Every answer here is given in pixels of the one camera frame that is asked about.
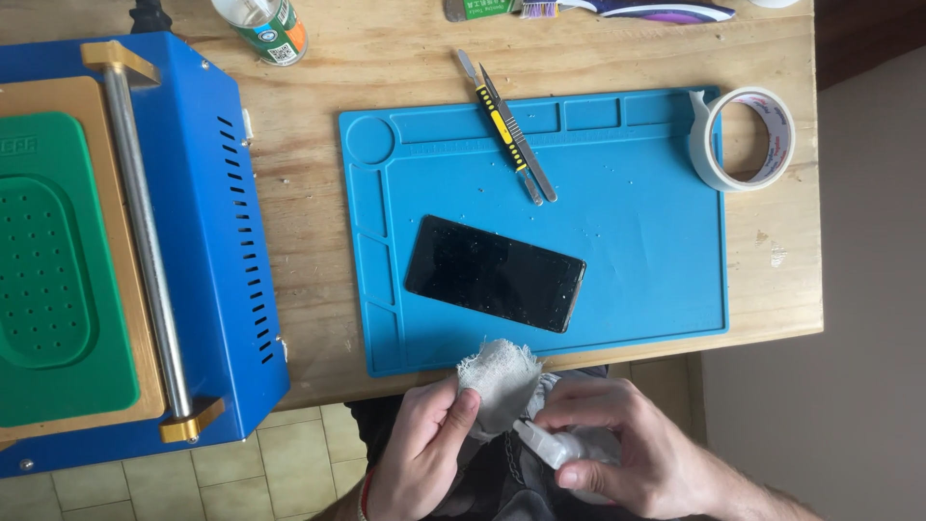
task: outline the brush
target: brush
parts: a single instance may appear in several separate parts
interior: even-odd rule
[[[524,0],[520,17],[523,19],[555,18],[560,6],[583,7],[605,18],[637,18],[674,23],[705,23],[724,21],[736,13],[727,7],[680,0],[654,2],[638,0]]]

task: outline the green bottle label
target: green bottle label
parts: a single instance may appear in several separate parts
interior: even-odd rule
[[[515,0],[463,0],[466,19],[502,15],[514,10]]]
[[[289,0],[280,2],[273,18],[259,27],[232,27],[250,43],[260,58],[275,65],[291,65],[306,50],[306,27]]]

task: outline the chain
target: chain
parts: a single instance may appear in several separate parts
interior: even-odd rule
[[[505,433],[505,456],[508,458],[508,470],[511,471],[511,475],[520,485],[524,485],[524,479],[521,478],[518,467],[515,465],[514,454],[511,452],[511,436],[507,432]]]

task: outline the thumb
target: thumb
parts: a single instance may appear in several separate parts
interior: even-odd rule
[[[625,488],[621,469],[595,460],[576,460],[557,470],[557,484],[563,489],[588,490],[620,502]]]
[[[463,389],[463,392],[457,396],[457,401],[454,401],[447,411],[444,426],[437,433],[432,446],[456,458],[460,452],[460,446],[463,445],[463,440],[469,433],[469,428],[476,421],[476,413],[479,412],[481,401],[478,392],[470,388]]]

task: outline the blue silicone repair mat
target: blue silicone repair mat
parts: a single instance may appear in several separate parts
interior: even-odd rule
[[[688,91],[509,105],[559,200],[536,207],[476,105],[341,114],[367,370],[449,367],[486,338],[539,356],[723,333],[723,194],[688,157]],[[720,154],[720,119],[714,129]],[[436,215],[587,263],[569,329],[553,333],[409,293],[419,223]]]

